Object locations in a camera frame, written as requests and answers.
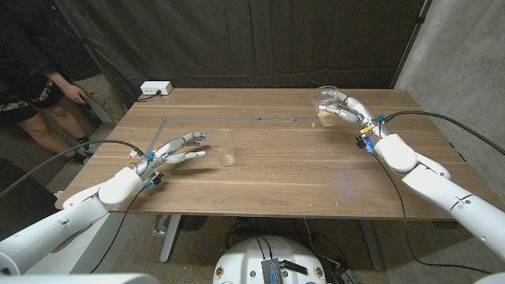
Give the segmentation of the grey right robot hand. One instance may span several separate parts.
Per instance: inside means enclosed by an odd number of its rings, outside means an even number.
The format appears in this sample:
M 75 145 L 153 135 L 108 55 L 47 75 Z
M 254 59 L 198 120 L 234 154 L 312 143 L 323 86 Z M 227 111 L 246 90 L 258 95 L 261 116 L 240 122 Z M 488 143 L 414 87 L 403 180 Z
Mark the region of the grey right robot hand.
M 362 133 L 371 133 L 382 139 L 392 131 L 379 122 L 372 112 L 359 100 L 336 89 L 325 89 L 320 92 L 324 99 L 316 103 L 319 112 L 334 114 L 344 121 L 355 122 L 361 126 Z

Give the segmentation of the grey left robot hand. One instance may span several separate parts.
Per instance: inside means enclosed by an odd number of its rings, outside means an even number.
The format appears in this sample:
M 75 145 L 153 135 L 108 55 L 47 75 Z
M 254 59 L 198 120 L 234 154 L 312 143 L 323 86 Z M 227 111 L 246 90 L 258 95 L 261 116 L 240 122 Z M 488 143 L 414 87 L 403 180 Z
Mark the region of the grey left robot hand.
M 185 146 L 197 146 L 199 141 L 206 140 L 206 133 L 189 133 L 185 136 L 169 140 L 154 150 L 153 154 L 137 163 L 136 172 L 141 180 L 146 180 L 155 173 L 155 169 L 163 163 L 178 164 L 188 159 L 194 159 L 205 155 L 205 151 L 184 152 L 176 154 L 176 151 Z

